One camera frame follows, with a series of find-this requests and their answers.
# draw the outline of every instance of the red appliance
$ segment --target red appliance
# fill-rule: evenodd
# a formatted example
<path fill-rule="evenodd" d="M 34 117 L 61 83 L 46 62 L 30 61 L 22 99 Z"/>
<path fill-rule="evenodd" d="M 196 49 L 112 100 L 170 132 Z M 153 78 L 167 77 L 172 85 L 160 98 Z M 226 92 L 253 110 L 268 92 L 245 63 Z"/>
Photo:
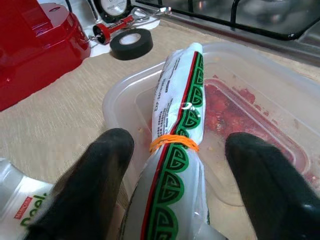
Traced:
<path fill-rule="evenodd" d="M 54 82 L 90 55 L 77 17 L 55 3 L 0 0 L 0 111 Z"/>

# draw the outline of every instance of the food package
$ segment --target food package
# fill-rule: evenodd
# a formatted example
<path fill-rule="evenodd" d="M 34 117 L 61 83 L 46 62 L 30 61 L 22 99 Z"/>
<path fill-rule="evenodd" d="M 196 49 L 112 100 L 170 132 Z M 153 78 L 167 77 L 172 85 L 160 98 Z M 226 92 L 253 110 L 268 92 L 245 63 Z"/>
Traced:
<path fill-rule="evenodd" d="M 206 109 L 202 53 L 202 45 L 193 43 L 167 58 L 155 89 L 152 141 L 179 135 L 195 146 L 201 143 Z M 209 226 L 204 166 L 196 147 L 181 142 L 158 147 L 131 196 L 119 238 L 226 239 Z"/>

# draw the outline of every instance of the beige countertop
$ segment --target beige countertop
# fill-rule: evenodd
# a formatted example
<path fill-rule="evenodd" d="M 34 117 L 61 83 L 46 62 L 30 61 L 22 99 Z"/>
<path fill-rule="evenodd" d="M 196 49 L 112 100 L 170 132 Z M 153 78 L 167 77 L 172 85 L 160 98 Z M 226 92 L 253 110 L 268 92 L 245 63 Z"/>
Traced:
<path fill-rule="evenodd" d="M 221 38 L 162 21 L 151 31 L 154 47 L 143 57 L 120 61 L 110 54 L 86 59 L 51 85 L 0 113 L 0 157 L 26 175 L 54 183 L 106 130 L 102 101 L 126 76 L 155 65 L 193 42 Z M 320 68 L 258 50 L 262 55 L 315 81 Z"/>

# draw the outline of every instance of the stainless steel stovetop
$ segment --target stainless steel stovetop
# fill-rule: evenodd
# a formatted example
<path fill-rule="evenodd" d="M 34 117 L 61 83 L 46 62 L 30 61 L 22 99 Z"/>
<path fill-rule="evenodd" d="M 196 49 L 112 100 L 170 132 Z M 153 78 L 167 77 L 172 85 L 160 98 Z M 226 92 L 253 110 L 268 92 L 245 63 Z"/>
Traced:
<path fill-rule="evenodd" d="M 132 0 L 172 20 L 320 66 L 320 0 Z"/>

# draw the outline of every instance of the white dial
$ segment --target white dial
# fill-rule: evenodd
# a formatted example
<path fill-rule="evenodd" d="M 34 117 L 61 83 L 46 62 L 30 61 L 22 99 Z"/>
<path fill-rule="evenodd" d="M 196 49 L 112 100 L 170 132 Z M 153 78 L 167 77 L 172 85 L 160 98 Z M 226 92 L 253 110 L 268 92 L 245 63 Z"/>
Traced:
<path fill-rule="evenodd" d="M 103 10 L 111 16 L 119 16 L 126 11 L 127 0 L 101 0 Z"/>

